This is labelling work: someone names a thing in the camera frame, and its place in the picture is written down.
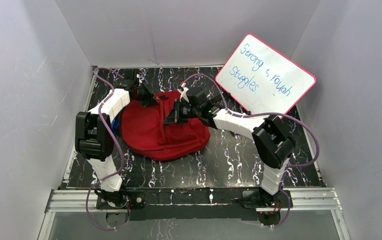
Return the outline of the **red backpack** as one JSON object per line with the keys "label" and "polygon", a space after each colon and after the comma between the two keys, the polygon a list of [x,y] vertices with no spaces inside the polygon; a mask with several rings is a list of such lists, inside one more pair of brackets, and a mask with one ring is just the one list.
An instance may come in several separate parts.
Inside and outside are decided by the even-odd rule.
{"label": "red backpack", "polygon": [[172,161],[193,154],[206,147],[210,139],[209,127],[192,118],[185,124],[164,124],[180,98],[178,91],[155,95],[158,103],[143,107],[132,100],[119,114],[119,135],[129,149],[159,162]]}

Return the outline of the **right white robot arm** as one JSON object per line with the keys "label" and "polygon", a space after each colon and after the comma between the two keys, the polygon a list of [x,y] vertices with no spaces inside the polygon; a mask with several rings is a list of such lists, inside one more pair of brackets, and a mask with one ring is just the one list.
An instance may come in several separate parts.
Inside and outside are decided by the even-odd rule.
{"label": "right white robot arm", "polygon": [[198,119],[203,125],[230,131],[253,140],[264,164],[259,187],[261,203],[273,207],[280,200],[282,177],[295,148],[295,140],[284,130],[281,118],[275,115],[250,117],[227,110],[218,104],[223,95],[207,98],[200,87],[180,87],[180,97],[173,102],[170,113],[164,118],[165,125],[184,124]]}

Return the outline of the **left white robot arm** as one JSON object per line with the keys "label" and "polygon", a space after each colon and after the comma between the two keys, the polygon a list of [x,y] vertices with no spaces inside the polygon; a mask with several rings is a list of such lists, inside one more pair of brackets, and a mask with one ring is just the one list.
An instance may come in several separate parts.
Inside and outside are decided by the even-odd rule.
{"label": "left white robot arm", "polygon": [[94,75],[110,87],[108,94],[95,107],[81,111],[75,119],[75,150],[92,166],[97,176],[95,193],[114,207],[122,208],[128,202],[128,194],[122,191],[121,170],[117,169],[112,152],[120,144],[113,132],[112,124],[119,113],[132,101],[141,106],[157,104],[154,94],[140,83],[140,72],[127,69],[124,74],[110,70],[121,80],[118,85],[98,75],[101,69],[94,70]]}

